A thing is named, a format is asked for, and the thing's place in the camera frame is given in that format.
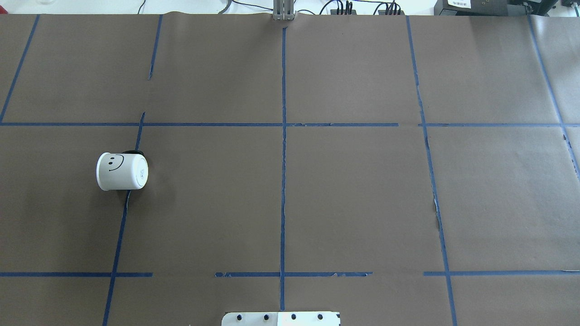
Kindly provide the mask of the white smiley face mug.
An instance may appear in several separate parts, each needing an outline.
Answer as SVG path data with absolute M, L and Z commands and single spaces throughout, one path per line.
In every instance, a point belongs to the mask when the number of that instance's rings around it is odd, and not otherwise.
M 143 152 L 105 152 L 96 163 L 96 182 L 101 190 L 138 190 L 148 181 L 149 167 Z

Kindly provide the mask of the brown paper table cover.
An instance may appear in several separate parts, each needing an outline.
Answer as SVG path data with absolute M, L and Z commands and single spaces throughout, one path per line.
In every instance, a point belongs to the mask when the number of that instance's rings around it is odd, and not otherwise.
M 579 270 L 579 19 L 410 19 L 450 272 Z M 420 123 L 405 16 L 3 14 L 1 324 L 451 326 Z M 579 275 L 451 279 L 579 324 Z

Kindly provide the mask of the blue tape strip lengthwise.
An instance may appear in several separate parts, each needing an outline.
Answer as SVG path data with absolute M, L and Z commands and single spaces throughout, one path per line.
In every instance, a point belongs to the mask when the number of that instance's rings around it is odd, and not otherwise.
M 441 217 L 440 203 L 439 203 L 439 198 L 438 198 L 438 190 L 437 190 L 437 184 L 436 184 L 436 179 L 435 179 L 435 173 L 434 173 L 434 167 L 433 167 L 433 161 L 432 161 L 432 155 L 431 155 L 431 149 L 430 149 L 430 143 L 429 143 L 429 135 L 428 135 L 427 122 L 426 122 L 425 108 L 423 105 L 423 99 L 422 99 L 421 90 L 420 90 L 418 64 L 416 61 L 414 40 L 413 40 L 413 36 L 412 36 L 411 19 L 410 19 L 410 16 L 405 16 L 405 19 L 406 19 L 406 28 L 407 28 L 407 33 L 408 33 L 408 41 L 409 41 L 409 46 L 410 46 L 413 76 L 414 76 L 414 81 L 415 81 L 415 91 L 416 91 L 416 96 L 418 99 L 419 115 L 420 115 L 420 119 L 421 119 L 421 123 L 419 124 L 419 126 L 422 128 L 422 133 L 423 133 L 423 142 L 424 142 L 425 150 L 426 150 L 427 166 L 429 169 L 430 184 L 431 184 L 431 189 L 432 189 L 433 202 L 435 205 L 435 214 L 436 214 L 438 233 L 439 233 L 439 239 L 440 239 L 440 250 L 441 250 L 442 261 L 443 261 L 443 266 L 444 266 L 443 277 L 445 278 L 445 283 L 446 283 L 446 287 L 447 287 L 448 305 L 449 305 L 449 310 L 450 310 L 450 314 L 451 314 L 451 322 L 452 322 L 453 326 L 457 326 L 458 320 L 457 320 L 457 315 L 456 315 L 454 292 L 452 289 L 451 272 L 450 272 L 450 267 L 448 264 L 447 244 L 445 241 L 443 220 Z

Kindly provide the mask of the blue tape strip crosswise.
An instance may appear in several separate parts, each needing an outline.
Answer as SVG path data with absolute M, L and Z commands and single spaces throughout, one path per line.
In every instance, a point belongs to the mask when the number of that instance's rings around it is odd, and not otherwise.
M 427 277 L 476 277 L 476 276 L 564 276 L 579 275 L 579 270 L 497 270 L 497 271 L 451 271 L 423 272 Z

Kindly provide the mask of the black power strip right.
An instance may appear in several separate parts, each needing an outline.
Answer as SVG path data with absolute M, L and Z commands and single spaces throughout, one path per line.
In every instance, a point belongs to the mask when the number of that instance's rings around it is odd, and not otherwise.
M 395 1 L 381 2 L 375 8 L 373 15 L 379 16 L 404 16 L 401 6 Z

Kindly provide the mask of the black box with label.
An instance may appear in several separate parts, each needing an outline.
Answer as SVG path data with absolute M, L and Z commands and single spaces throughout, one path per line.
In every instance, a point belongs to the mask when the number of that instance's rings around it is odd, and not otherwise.
M 438 0 L 435 16 L 545 16 L 557 0 Z

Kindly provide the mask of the grey aluminium frame post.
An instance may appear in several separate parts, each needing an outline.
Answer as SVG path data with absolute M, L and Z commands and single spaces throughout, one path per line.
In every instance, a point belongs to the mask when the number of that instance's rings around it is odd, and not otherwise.
M 273 20 L 292 21 L 295 19 L 294 0 L 273 0 Z

